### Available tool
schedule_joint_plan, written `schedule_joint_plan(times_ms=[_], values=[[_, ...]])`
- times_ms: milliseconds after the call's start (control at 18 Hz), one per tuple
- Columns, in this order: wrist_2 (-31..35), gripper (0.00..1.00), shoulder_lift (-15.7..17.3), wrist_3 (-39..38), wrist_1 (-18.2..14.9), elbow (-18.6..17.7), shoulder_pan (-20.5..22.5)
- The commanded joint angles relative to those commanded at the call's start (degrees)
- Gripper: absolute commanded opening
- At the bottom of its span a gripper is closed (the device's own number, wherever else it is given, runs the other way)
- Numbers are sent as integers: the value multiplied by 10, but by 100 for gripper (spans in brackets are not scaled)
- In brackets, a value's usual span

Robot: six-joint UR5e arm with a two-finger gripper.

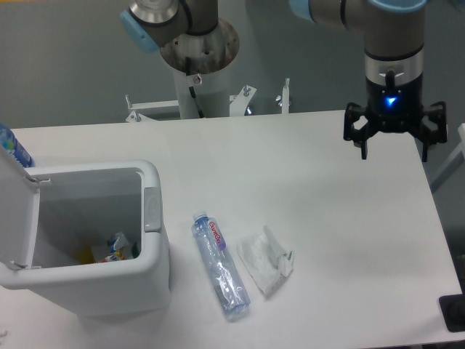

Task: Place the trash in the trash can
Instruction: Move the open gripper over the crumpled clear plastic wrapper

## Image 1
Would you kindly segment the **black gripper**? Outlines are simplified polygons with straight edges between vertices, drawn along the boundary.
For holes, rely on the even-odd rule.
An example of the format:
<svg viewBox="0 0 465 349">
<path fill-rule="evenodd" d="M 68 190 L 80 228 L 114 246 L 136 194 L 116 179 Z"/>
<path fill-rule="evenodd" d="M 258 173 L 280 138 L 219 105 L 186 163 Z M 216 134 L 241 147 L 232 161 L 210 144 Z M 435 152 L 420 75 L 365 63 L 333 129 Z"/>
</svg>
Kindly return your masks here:
<svg viewBox="0 0 465 349">
<path fill-rule="evenodd" d="M 344 112 L 343 138 L 352 141 L 360 148 L 362 160 L 368 157 L 368 139 L 377 132 L 409 132 L 422 144 L 421 160 L 427 162 L 429 149 L 436 144 L 448 141 L 447 106 L 444 101 L 422 105 L 421 93 L 423 74 L 416 79 L 387 89 L 385 85 L 375 84 L 368 78 L 367 107 L 348 103 Z M 357 128 L 355 123 L 361 117 L 366 123 Z"/>
</svg>

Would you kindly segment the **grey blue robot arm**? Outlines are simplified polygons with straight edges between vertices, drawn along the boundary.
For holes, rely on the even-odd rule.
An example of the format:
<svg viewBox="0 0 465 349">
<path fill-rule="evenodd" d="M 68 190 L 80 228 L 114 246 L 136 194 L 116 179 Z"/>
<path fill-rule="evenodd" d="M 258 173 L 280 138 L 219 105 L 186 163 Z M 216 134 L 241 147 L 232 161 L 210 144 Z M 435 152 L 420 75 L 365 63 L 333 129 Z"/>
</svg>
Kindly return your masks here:
<svg viewBox="0 0 465 349">
<path fill-rule="evenodd" d="M 421 100 L 426 4 L 424 1 L 290 1 L 304 20 L 363 35 L 367 104 L 349 103 L 343 138 L 368 155 L 375 134 L 408 133 L 423 151 L 448 139 L 446 104 Z M 236 57 L 238 37 L 218 15 L 216 1 L 130 1 L 120 15 L 131 40 L 144 52 L 160 52 L 181 74 L 192 107 L 187 118 L 227 116 L 227 93 L 209 92 L 208 75 Z"/>
</svg>

